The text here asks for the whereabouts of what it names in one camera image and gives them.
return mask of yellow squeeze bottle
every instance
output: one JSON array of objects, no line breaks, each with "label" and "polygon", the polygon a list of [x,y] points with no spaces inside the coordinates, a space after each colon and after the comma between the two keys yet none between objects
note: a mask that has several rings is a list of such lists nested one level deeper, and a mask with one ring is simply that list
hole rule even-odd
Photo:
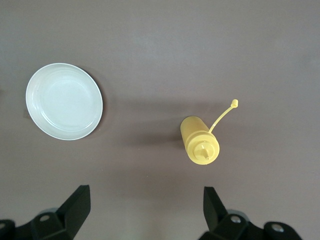
[{"label": "yellow squeeze bottle", "polygon": [[197,116],[188,116],[182,121],[180,126],[182,140],[189,158],[194,163],[207,165],[216,160],[220,147],[212,131],[229,111],[237,107],[238,100],[234,99],[231,106],[218,117],[210,129]]}]

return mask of ceramic plate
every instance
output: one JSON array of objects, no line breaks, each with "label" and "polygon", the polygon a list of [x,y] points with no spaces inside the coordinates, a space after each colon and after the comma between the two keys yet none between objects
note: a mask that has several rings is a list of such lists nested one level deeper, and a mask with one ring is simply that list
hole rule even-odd
[{"label": "ceramic plate", "polygon": [[61,140],[77,140],[90,134],[103,111],[95,81],[82,69],[67,63],[40,68],[28,83],[25,100],[35,124]]}]

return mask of plate rim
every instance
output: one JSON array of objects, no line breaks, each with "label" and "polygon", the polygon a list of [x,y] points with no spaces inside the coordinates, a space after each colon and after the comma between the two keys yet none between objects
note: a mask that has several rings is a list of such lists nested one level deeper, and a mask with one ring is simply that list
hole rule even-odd
[{"label": "plate rim", "polygon": [[[41,70],[43,70],[44,68],[47,68],[49,66],[52,66],[52,65],[65,65],[65,66],[68,66],[68,67],[71,67],[71,68],[75,68],[77,69],[78,71],[84,73],[85,75],[88,76],[88,78],[93,82],[93,84],[95,85],[98,93],[99,93],[99,100],[101,102],[101,109],[99,111],[99,117],[98,117],[98,121],[96,122],[96,124],[93,126],[93,128],[86,134],[83,134],[81,135],[80,137],[75,137],[75,138],[63,138],[63,137],[59,137],[59,136],[56,136],[56,135],[53,135],[49,132],[47,132],[46,130],[44,130],[41,126],[39,126],[39,124],[37,123],[37,121],[34,119],[34,117],[32,116],[31,114],[31,111],[29,109],[29,106],[30,106],[30,101],[28,100],[28,93],[32,93],[32,88],[30,87],[30,83],[32,82],[34,76],[40,72]],[[28,110],[28,113],[32,119],[32,121],[36,124],[36,126],[41,129],[44,133],[46,133],[47,135],[55,138],[55,139],[59,139],[59,140],[65,140],[65,141],[74,141],[74,140],[79,140],[79,139],[82,139],[86,136],[88,136],[89,134],[91,134],[98,126],[98,124],[100,123],[101,121],[101,118],[102,118],[102,115],[103,115],[103,109],[104,109],[104,101],[103,101],[103,98],[102,98],[102,94],[101,94],[101,91],[99,89],[99,86],[97,85],[96,81],[83,69],[81,69],[80,67],[78,66],[75,66],[75,65],[72,65],[72,64],[69,64],[69,63],[64,63],[64,62],[55,62],[55,63],[50,63],[48,65],[45,65],[41,68],[39,68],[33,75],[32,77],[30,78],[30,80],[28,81],[28,84],[26,86],[26,90],[25,90],[25,103],[26,103],[26,107],[27,107],[27,110]]]}]

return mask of white plate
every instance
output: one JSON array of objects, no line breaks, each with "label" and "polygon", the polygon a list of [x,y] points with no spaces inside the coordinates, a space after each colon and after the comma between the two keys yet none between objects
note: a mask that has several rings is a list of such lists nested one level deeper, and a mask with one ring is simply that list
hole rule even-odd
[{"label": "white plate", "polygon": [[35,124],[61,140],[77,140],[90,134],[103,111],[95,81],[82,69],[67,63],[40,68],[28,83],[25,101]]}]

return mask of metal screw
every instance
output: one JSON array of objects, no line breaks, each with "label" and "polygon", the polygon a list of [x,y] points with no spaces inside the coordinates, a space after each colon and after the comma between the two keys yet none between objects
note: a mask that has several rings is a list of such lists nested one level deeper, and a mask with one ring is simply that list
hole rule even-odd
[{"label": "metal screw", "polygon": [[241,223],[240,217],[235,216],[235,215],[233,215],[233,216],[231,217],[231,221],[234,222],[235,224]]},{"label": "metal screw", "polygon": [[44,222],[44,221],[47,221],[48,219],[50,218],[49,215],[43,215],[42,217],[40,217],[40,222]]},{"label": "metal screw", "polygon": [[281,225],[276,224],[276,223],[272,224],[271,227],[273,230],[275,230],[276,232],[279,232],[279,233],[283,233],[285,231]]}]

